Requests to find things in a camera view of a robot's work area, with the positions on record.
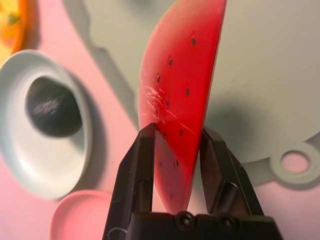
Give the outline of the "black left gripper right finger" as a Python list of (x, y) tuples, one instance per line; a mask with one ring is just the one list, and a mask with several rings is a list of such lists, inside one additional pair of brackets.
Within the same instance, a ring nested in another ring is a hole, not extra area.
[(202, 132), (199, 160), (208, 214), (264, 214), (245, 168), (222, 137), (207, 127)]

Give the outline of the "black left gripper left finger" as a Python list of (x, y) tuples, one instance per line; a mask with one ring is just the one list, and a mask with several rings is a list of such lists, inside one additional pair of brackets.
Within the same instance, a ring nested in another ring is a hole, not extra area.
[(156, 124), (138, 132), (132, 146), (119, 164), (104, 240), (123, 240), (133, 213), (150, 213), (153, 204)]

